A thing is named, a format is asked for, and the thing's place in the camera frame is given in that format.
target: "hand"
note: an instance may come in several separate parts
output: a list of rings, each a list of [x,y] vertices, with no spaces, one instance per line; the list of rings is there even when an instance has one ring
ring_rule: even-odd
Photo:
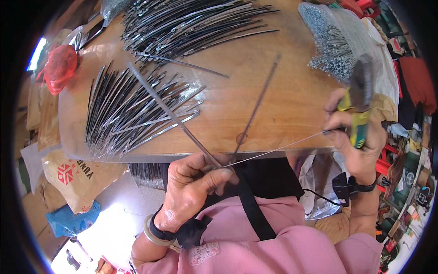
[[[215,154],[214,157],[222,165],[228,164],[231,158],[224,154]],[[215,167],[201,152],[170,163],[166,199],[154,221],[159,230],[176,232],[201,210],[207,195],[214,191],[222,195],[227,181],[239,183],[239,178],[231,169],[212,170]]]
[[[344,95],[344,89],[336,89],[330,95],[325,106],[327,111],[324,130],[331,130],[327,137],[344,156],[345,167],[356,177],[360,185],[372,185],[376,179],[376,162],[386,143],[386,132],[380,122],[371,115],[368,121],[367,139],[361,149],[354,148],[345,132],[332,130],[340,126],[351,127],[352,115],[346,111],[336,111],[339,100]]]

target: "red plastic bag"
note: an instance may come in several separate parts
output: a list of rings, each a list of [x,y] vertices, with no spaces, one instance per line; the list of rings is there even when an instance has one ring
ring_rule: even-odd
[[[49,59],[36,77],[37,82],[46,82],[50,93],[62,91],[78,66],[78,54],[71,45],[61,45],[49,52]]]

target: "black wristband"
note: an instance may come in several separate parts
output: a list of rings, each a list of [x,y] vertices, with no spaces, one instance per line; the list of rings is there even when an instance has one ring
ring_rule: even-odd
[[[357,190],[359,192],[371,192],[374,190],[377,184],[377,179],[374,181],[372,185],[357,185]]]
[[[155,220],[155,216],[157,216],[157,213],[161,210],[161,208],[163,207],[163,205],[160,206],[160,208],[158,209],[157,212],[155,212],[154,216],[152,216],[151,222],[149,223],[149,230],[151,231],[151,233],[157,237],[160,240],[173,240],[177,237],[176,233],[173,232],[169,232],[169,231],[162,231],[159,230],[154,223]]]

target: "woman's left hand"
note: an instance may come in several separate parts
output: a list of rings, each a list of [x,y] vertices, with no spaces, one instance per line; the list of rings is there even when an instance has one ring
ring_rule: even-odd
[[[215,154],[214,157],[222,165],[228,164],[231,158],[225,154]],[[201,210],[207,195],[214,191],[222,195],[228,181],[239,183],[239,178],[231,169],[212,170],[214,167],[201,152],[170,163],[166,199],[154,221],[159,230],[176,232]]]

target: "blue plastic bag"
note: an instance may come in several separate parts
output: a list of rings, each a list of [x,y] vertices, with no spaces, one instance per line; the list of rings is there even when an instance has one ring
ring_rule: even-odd
[[[47,213],[46,218],[55,237],[71,237],[91,227],[96,222],[99,213],[100,204],[94,201],[88,212],[73,214],[70,207],[65,205],[55,212]]]

